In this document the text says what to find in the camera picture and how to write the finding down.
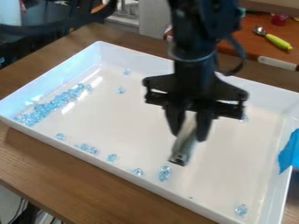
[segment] white tray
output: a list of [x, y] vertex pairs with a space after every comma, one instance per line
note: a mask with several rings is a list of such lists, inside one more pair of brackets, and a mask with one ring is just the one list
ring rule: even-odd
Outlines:
[[[128, 76], [123, 74], [130, 70]], [[96, 42], [71, 59], [41, 75], [0, 102], [0, 118], [11, 127], [101, 169], [127, 179], [219, 223], [280, 223], [291, 169], [278, 175], [277, 155], [299, 126], [298, 94], [230, 77], [222, 79], [246, 89], [247, 121], [220, 118], [213, 122], [208, 141], [195, 149], [186, 167], [170, 164], [170, 133], [161, 107], [144, 103], [141, 82], [151, 75], [169, 74], [172, 61], [117, 45]], [[77, 101], [53, 111], [32, 127], [16, 122], [75, 87], [91, 84]], [[125, 87], [125, 94], [118, 88]], [[56, 139], [57, 133], [66, 136]], [[74, 147], [89, 144], [93, 155]], [[109, 154], [118, 156], [114, 163]], [[168, 165], [171, 175], [160, 182], [159, 169]], [[144, 175], [132, 170], [141, 168]], [[235, 208], [244, 204], [244, 216]]]

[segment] blue painter's tape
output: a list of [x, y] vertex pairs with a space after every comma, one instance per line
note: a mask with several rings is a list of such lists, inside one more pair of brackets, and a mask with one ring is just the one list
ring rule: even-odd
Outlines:
[[278, 155], [278, 163], [281, 168], [280, 174], [291, 165], [299, 168], [299, 129], [292, 133], [287, 145]]

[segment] black cable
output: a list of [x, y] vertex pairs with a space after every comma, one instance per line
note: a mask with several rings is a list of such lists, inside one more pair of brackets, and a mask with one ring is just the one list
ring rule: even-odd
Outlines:
[[116, 9], [118, 0], [110, 0], [101, 10], [94, 14], [80, 15], [78, 17], [68, 18], [59, 22], [52, 22], [43, 25], [33, 26], [17, 26], [0, 24], [0, 32], [13, 34], [13, 35], [25, 35], [32, 36], [48, 32], [56, 32], [65, 28], [79, 27], [91, 22], [103, 23], [104, 19], [111, 16]]
[[21, 206], [22, 206], [22, 202], [24, 201], [24, 199], [21, 199], [20, 200], [20, 203], [18, 204], [18, 207], [17, 207], [17, 212], [15, 213], [15, 215], [13, 216], [13, 218], [7, 223], [7, 224], [11, 224], [18, 216], [18, 212], [20, 211], [21, 209]]
[[52, 220], [51, 220], [51, 222], [50, 222], [50, 224], [53, 224], [55, 222], [55, 220], [56, 220], [56, 218], [53, 217]]

